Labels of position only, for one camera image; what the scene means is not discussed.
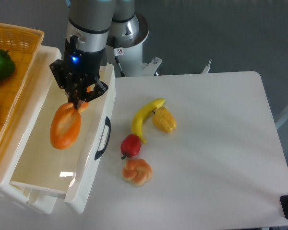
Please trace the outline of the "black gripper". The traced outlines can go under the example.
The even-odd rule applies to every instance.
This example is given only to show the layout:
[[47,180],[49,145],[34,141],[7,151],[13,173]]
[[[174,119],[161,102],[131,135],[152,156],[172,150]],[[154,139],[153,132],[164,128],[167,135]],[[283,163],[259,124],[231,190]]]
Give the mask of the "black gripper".
[[86,52],[78,49],[78,38],[65,41],[62,59],[50,64],[52,74],[60,89],[64,89],[68,102],[75,109],[102,96],[108,86],[100,80],[99,70],[104,50]]

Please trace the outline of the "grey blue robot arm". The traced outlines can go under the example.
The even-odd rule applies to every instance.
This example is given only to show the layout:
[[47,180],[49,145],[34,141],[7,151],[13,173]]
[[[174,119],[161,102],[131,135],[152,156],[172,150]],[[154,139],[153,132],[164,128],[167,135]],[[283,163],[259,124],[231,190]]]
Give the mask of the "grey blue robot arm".
[[112,23],[135,16],[133,0],[72,0],[70,2],[64,55],[50,65],[68,102],[79,109],[103,95],[108,86],[100,81],[99,69]]

